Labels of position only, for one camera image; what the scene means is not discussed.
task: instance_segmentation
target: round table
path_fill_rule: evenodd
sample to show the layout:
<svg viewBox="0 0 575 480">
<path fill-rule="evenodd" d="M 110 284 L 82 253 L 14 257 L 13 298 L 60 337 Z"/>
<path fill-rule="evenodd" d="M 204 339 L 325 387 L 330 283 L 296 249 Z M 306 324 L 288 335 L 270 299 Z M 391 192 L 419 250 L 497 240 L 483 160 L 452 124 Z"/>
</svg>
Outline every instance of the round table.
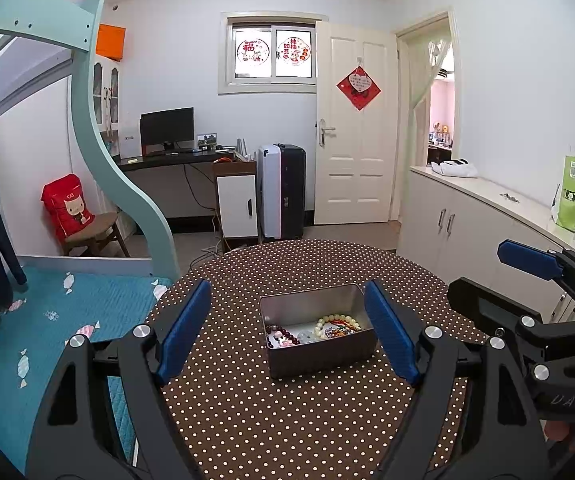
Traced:
<svg viewBox="0 0 575 480">
<path fill-rule="evenodd" d="M 379 347 L 371 359 L 286 380 L 269 376 L 260 297 L 378 278 L 388 293 L 451 336 L 485 335 L 447 304 L 447 286 L 394 253 L 328 240 L 234 251 L 183 278 L 148 320 L 180 302 L 197 278 L 212 310 L 183 373 L 163 389 L 173 420 L 207 479 L 369 479 L 413 394 Z M 431 467 L 453 448 L 466 380 L 456 380 Z"/>
</svg>

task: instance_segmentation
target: green bag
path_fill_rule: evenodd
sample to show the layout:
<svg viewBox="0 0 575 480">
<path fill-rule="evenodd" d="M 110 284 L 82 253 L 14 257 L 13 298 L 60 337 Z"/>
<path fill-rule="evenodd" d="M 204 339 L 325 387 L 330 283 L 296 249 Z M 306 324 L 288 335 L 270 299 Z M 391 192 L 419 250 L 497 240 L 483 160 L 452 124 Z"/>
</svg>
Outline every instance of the green bag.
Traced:
<svg viewBox="0 0 575 480">
<path fill-rule="evenodd" d="M 563 185 L 555 208 L 556 206 L 558 206 L 557 211 L 554 212 L 556 223 L 575 232 L 575 156 L 565 157 Z"/>
</svg>

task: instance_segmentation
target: wooden chair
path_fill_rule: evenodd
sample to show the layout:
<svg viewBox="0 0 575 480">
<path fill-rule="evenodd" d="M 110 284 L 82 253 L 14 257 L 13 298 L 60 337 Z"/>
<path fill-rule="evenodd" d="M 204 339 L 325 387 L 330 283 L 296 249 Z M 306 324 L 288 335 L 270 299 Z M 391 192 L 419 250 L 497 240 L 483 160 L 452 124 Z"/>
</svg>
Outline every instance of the wooden chair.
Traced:
<svg viewBox="0 0 575 480">
<path fill-rule="evenodd" d="M 119 218 L 119 213 L 96 215 L 90 225 L 63 241 L 63 256 L 68 256 L 75 247 L 87 247 L 83 256 L 100 256 L 101 250 L 111 241 L 116 240 L 125 257 L 129 258 L 128 248 L 117 226 L 117 218 Z"/>
</svg>

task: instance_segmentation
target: pink wall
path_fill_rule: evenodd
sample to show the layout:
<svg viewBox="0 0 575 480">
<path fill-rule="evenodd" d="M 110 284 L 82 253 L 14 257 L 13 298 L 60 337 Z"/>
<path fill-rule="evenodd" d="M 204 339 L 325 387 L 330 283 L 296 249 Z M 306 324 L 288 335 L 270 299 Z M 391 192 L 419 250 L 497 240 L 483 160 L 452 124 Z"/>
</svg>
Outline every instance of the pink wall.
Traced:
<svg viewBox="0 0 575 480">
<path fill-rule="evenodd" d="M 429 101 L 429 127 L 441 123 L 449 126 L 450 133 L 454 132 L 454 82 L 434 81 L 430 91 Z"/>
</svg>

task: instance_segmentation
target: window frame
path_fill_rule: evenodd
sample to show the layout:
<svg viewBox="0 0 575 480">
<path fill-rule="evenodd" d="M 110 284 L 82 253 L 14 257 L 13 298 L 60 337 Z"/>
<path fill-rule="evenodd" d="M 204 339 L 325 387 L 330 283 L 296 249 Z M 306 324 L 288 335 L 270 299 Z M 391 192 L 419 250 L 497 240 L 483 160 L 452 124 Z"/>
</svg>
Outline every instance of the window frame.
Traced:
<svg viewBox="0 0 575 480">
<path fill-rule="evenodd" d="M 316 93 L 316 23 L 327 22 L 327 16 L 308 12 L 223 12 L 221 14 L 221 41 L 218 64 L 218 93 L 257 93 L 257 92 L 297 92 Z M 270 30 L 270 60 L 272 76 L 269 78 L 236 78 L 234 60 L 236 58 L 236 25 Z M 306 30 L 312 33 L 312 77 L 277 76 L 276 31 L 289 27 L 292 30 Z"/>
</svg>

